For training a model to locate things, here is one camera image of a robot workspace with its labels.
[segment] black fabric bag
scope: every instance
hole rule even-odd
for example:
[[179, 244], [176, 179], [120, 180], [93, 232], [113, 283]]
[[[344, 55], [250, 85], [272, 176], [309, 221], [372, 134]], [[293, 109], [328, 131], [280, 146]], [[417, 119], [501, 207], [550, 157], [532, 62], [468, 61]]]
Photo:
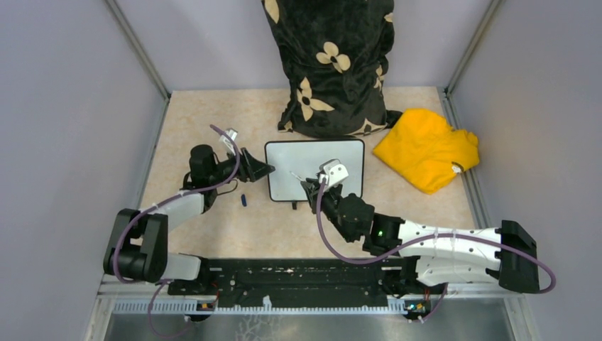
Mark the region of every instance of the black fabric bag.
[[363, 136], [392, 127], [385, 55], [393, 47], [393, 0], [263, 0], [290, 83], [280, 131]]

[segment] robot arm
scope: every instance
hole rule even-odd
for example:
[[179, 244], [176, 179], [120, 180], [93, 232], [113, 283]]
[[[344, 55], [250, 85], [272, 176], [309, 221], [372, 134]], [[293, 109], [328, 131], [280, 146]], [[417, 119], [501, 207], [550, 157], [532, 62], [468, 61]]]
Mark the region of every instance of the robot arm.
[[[469, 235], [504, 244], [533, 257], [537, 245], [516, 222], [502, 221], [501, 228], [465, 230], [431, 227], [400, 217], [375, 212], [355, 194], [341, 196], [342, 182], [349, 175], [338, 160], [320, 166], [317, 179], [301, 182], [313, 213], [320, 183], [324, 185], [321, 208], [347, 242], [363, 237], [364, 251], [374, 256], [419, 237], [438, 234]], [[435, 237], [402, 249], [400, 257], [411, 259], [413, 276], [425, 286], [441, 283], [499, 283], [508, 290], [534, 293], [539, 290], [537, 266], [499, 247], [453, 237]]]
[[[233, 129], [227, 130], [226, 133], [233, 140], [236, 138], [237, 133]], [[167, 278], [196, 281], [202, 272], [206, 271], [203, 259], [200, 257], [169, 254], [168, 233], [186, 220], [205, 213], [217, 198], [217, 190], [186, 196], [183, 193], [216, 185], [232, 174], [236, 164], [234, 150], [229, 141], [223, 137], [220, 140], [230, 150], [228, 159], [219, 162], [211, 146], [195, 146], [190, 151], [190, 172], [186, 174], [182, 189], [178, 192], [181, 197], [140, 218], [126, 235], [118, 259], [119, 272], [122, 276], [151, 283]], [[275, 170], [267, 163], [256, 160], [246, 148], [242, 148], [240, 154], [237, 180], [255, 182]], [[112, 263], [118, 240], [129, 222], [140, 212], [140, 210], [123, 209], [118, 213], [103, 260], [106, 274], [114, 274]], [[131, 243], [131, 239], [141, 237], [143, 240], [140, 245]]]

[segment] yellow cloth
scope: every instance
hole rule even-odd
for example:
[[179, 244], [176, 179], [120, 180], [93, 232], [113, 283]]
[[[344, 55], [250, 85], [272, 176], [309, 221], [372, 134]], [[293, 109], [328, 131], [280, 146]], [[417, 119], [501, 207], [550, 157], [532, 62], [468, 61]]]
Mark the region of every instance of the yellow cloth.
[[436, 112], [408, 109], [373, 152], [416, 188], [432, 194], [456, 172], [478, 165], [477, 148], [475, 134], [454, 130]]

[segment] marble-pattern surface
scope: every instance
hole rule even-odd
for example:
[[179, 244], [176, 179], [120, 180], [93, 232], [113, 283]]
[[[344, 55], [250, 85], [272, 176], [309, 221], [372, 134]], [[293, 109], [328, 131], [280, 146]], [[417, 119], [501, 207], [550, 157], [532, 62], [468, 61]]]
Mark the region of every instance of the marble-pattern surface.
[[[404, 111], [424, 107], [442, 114], [434, 87], [384, 88], [387, 108]], [[143, 207], [171, 196], [181, 187], [188, 172], [190, 149], [210, 144], [220, 159], [225, 149], [210, 128], [235, 128], [239, 147], [246, 147], [264, 160], [268, 141], [309, 139], [300, 134], [278, 133], [276, 123], [288, 101], [288, 90], [212, 90], [174, 92], [150, 170]], [[440, 227], [472, 229], [474, 222], [462, 179], [456, 178], [433, 195], [415, 189], [400, 175], [378, 160], [372, 149], [387, 134], [382, 131], [364, 137], [366, 143], [363, 199], [376, 212]], [[241, 205], [245, 194], [247, 207]], [[367, 257], [361, 243], [347, 244], [325, 222], [329, 241], [342, 254]], [[240, 183], [236, 192], [218, 197], [205, 214], [173, 230], [171, 252], [221, 258], [333, 257], [319, 237], [315, 216], [307, 203], [291, 209], [290, 203], [272, 202], [267, 178]]]

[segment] gray wall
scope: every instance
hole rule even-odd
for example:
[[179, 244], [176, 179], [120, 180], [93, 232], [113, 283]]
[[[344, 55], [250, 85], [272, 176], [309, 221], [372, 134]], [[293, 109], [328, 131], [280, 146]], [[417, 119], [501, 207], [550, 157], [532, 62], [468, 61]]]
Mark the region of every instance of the gray wall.
[[528, 298], [542, 340], [602, 332], [601, 13], [600, 1], [507, 1], [454, 94], [481, 139], [493, 221], [519, 221], [558, 275]]
[[[118, 2], [170, 90], [288, 86], [260, 0]], [[489, 2], [397, 0], [387, 85], [447, 85]]]
[[162, 99], [100, 0], [0, 1], [0, 339], [80, 340]]

